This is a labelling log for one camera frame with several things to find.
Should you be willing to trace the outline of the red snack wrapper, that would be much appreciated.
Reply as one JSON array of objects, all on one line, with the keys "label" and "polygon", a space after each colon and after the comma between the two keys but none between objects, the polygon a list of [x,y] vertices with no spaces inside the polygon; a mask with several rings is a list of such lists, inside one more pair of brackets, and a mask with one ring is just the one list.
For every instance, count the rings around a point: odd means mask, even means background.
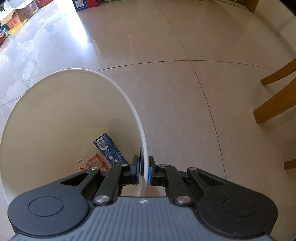
[{"label": "red snack wrapper", "polygon": [[109,167],[104,163],[99,154],[95,153],[93,156],[88,155],[78,161],[80,171],[97,167],[101,171],[108,171]]}]

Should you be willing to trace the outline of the blue milk carton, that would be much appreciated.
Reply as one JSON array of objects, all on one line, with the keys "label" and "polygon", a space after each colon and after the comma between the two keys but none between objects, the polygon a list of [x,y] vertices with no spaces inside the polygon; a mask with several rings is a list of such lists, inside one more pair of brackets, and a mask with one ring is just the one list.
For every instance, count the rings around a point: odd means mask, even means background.
[{"label": "blue milk carton", "polygon": [[104,162],[108,166],[111,167],[128,163],[107,133],[104,133],[95,139],[93,144],[98,149],[99,153],[104,159]]}]

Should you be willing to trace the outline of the white plastic trash bin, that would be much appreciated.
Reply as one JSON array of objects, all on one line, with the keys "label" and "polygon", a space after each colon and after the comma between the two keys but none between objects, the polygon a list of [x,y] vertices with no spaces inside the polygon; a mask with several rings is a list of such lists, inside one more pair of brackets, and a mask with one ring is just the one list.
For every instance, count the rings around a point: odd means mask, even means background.
[{"label": "white plastic trash bin", "polygon": [[8,203],[20,194],[79,172],[79,160],[95,154],[108,134],[126,161],[148,166],[140,117],[110,78],[87,69],[52,73],[17,101],[1,137],[1,180]]}]

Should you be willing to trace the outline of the wooden chair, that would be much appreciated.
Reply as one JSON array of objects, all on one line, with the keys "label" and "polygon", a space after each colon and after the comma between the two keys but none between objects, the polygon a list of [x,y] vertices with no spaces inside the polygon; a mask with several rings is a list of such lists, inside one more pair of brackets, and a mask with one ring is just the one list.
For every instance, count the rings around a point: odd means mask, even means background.
[{"label": "wooden chair", "polygon": [[[295,72],[295,59],[260,80],[263,86],[275,83]],[[256,123],[263,124],[295,106],[295,79],[253,111]]]}]

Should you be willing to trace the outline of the blue box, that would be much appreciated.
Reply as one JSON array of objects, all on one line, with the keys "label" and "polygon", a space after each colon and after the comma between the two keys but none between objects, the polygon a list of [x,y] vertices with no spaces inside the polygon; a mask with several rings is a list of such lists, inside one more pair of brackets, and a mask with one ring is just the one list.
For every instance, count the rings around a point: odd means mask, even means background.
[{"label": "blue box", "polygon": [[82,11],[88,8],[86,0],[72,0],[72,2],[76,11]]}]

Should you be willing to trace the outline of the open cardboard box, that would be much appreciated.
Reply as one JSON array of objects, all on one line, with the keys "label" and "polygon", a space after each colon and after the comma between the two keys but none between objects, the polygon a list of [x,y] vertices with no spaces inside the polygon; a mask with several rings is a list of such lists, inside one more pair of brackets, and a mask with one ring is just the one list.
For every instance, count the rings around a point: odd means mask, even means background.
[{"label": "open cardboard box", "polygon": [[18,7],[12,9],[1,20],[1,25],[7,24],[8,27],[12,29],[23,21],[30,19],[33,16],[33,10],[31,8],[31,3],[33,2],[34,1],[24,1]]}]

